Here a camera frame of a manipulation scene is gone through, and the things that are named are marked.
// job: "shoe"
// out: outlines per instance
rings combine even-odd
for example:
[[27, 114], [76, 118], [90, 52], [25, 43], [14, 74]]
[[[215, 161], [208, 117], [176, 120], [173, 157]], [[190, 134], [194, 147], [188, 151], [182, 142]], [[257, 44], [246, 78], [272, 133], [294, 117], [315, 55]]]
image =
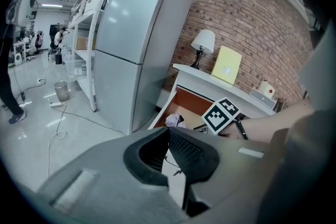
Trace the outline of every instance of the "shoe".
[[9, 124], [15, 124], [23, 120], [27, 116], [26, 112], [23, 111], [20, 115], [13, 115], [13, 117], [8, 121]]

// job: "power strip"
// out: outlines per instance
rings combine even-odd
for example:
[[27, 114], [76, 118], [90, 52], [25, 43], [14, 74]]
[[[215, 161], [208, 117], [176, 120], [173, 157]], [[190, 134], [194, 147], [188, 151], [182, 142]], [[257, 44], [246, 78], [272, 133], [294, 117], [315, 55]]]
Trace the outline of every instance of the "power strip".
[[57, 106], [62, 106], [62, 103], [61, 103], [61, 102], [50, 103], [49, 105], [50, 105], [50, 107], [55, 108], [55, 107], [57, 107]]

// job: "desk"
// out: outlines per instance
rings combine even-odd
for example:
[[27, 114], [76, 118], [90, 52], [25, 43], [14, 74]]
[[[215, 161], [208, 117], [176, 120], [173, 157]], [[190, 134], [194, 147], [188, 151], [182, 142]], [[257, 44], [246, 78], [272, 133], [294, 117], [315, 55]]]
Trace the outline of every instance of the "desk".
[[[184, 113], [186, 113], [185, 109], [187, 109], [191, 111], [193, 115], [197, 114], [200, 116], [211, 103], [224, 97], [230, 99], [240, 108], [242, 114], [251, 119], [263, 118], [275, 114], [273, 110], [254, 99], [248, 93], [208, 73], [186, 65], [174, 64], [173, 67], [178, 69], [178, 75], [173, 89], [161, 112], [150, 126], [150, 129], [161, 126], [162, 123], [164, 123], [164, 117], [172, 111], [175, 112], [174, 106], [179, 106], [178, 109], [182, 107]], [[190, 120], [192, 125], [193, 121], [199, 123], [199, 119], [195, 119], [194, 117]]]
[[24, 55], [24, 61], [26, 61], [26, 44], [29, 44], [30, 41], [21, 41], [18, 43], [14, 43], [13, 44], [13, 48], [14, 48], [14, 57], [16, 55], [16, 47], [17, 46], [22, 46], [23, 45], [23, 55]]

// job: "yellow folder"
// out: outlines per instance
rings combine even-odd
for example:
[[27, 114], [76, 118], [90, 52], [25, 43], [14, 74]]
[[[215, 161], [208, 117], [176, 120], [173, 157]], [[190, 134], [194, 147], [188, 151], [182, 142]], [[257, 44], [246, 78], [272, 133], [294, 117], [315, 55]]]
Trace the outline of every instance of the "yellow folder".
[[233, 85], [238, 74], [241, 58], [239, 53], [221, 46], [211, 75]]

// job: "lampshade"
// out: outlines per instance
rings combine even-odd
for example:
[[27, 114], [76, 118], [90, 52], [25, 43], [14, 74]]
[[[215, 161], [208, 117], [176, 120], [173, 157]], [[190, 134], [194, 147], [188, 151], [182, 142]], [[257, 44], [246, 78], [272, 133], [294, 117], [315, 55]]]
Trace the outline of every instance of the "lampshade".
[[191, 46], [196, 50], [199, 50], [200, 46], [202, 46], [206, 54], [212, 54], [215, 46], [215, 33], [207, 29], [201, 30], [191, 43]]

